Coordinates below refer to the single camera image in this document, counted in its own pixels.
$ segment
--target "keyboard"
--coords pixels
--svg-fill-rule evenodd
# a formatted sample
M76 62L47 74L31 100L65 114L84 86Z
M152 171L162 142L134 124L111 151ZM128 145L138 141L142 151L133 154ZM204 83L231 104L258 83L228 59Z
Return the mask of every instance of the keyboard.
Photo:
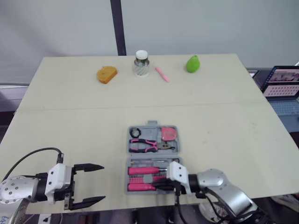
M299 115L299 103L296 100L272 101L270 104L278 116Z

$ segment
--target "pink tape measure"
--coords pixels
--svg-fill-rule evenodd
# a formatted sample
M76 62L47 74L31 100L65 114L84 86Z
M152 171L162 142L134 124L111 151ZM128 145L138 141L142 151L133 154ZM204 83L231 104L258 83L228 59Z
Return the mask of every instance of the pink tape measure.
M173 141L177 137L177 132L172 127L161 127L161 132L163 141Z

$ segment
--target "white jar lid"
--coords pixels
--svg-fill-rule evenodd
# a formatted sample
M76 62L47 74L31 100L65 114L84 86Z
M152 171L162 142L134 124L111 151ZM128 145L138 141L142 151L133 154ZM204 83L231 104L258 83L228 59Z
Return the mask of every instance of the white jar lid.
M138 50L136 51L136 58L140 60L144 60L148 58L148 52L145 50Z

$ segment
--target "green fruit toy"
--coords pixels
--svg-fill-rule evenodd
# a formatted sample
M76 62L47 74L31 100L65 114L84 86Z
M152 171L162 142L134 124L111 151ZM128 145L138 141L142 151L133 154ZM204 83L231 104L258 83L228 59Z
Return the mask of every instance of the green fruit toy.
M197 69L200 67L200 62L198 60L197 55L192 56L186 64L186 70L188 72L196 72Z

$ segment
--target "pliers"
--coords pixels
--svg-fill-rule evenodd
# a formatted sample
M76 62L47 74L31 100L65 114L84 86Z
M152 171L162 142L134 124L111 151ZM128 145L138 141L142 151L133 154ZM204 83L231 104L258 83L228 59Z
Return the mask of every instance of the pliers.
M144 143L151 145L150 147L146 149L138 149L138 148L130 148L129 152L131 153L147 153L147 152L157 152L158 149L174 149L175 147L172 147L168 145L167 143L157 143L157 141L154 140L146 140L146 139L131 139L130 143Z

